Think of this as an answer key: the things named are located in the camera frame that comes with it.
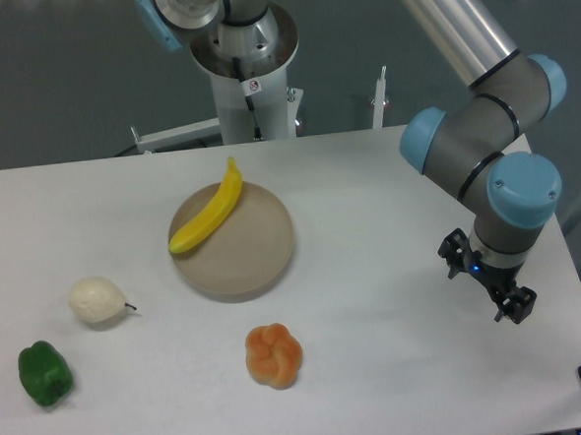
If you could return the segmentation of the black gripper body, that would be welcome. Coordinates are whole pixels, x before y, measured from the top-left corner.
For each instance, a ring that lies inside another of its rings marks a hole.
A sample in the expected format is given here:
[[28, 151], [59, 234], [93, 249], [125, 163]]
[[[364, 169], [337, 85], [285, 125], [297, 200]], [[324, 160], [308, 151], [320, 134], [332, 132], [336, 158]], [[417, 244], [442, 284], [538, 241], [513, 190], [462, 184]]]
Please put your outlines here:
[[520, 271], [517, 256], [494, 252], [477, 239], [468, 239], [462, 253], [465, 272], [485, 287], [494, 303], [513, 298], [518, 290], [515, 278]]

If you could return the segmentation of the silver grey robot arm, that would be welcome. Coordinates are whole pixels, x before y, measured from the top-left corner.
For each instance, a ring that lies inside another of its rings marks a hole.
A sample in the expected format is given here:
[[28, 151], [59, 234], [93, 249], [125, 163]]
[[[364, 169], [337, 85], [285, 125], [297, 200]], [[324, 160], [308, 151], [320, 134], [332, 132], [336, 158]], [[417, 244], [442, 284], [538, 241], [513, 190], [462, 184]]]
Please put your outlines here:
[[[559, 105], [566, 78], [542, 54], [526, 56], [480, 0], [402, 0], [473, 93], [449, 114], [430, 107], [411, 119], [402, 157], [475, 216], [438, 254], [452, 275], [486, 289], [499, 317], [520, 323], [535, 292], [515, 281], [555, 212], [560, 174], [544, 156], [507, 147]], [[270, 0], [134, 0], [165, 49], [188, 46], [212, 83], [225, 144], [295, 136], [295, 91], [286, 69], [298, 44], [292, 17]]]

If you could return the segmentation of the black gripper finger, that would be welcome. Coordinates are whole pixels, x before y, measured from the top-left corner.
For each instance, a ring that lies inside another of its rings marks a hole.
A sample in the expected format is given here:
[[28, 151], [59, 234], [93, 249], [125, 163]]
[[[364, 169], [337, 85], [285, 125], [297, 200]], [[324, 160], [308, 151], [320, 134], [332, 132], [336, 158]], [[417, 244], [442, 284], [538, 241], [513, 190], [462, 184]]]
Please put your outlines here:
[[513, 323], [522, 323], [532, 313], [537, 298], [529, 287], [515, 286], [507, 294], [497, 293], [494, 300], [497, 306], [495, 322], [509, 319]]
[[471, 272], [473, 252], [469, 237], [461, 228], [453, 230], [442, 240], [437, 254], [446, 262], [448, 278], [453, 279], [459, 274]]

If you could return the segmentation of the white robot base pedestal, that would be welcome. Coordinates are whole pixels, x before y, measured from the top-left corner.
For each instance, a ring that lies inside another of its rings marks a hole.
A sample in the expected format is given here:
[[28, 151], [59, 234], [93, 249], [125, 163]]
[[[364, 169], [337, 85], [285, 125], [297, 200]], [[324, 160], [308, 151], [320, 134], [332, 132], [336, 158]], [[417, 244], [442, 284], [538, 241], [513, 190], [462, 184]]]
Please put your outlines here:
[[295, 22], [271, 3], [249, 26], [218, 24], [190, 45], [212, 85], [225, 145], [294, 138], [302, 90], [287, 69], [298, 51]]

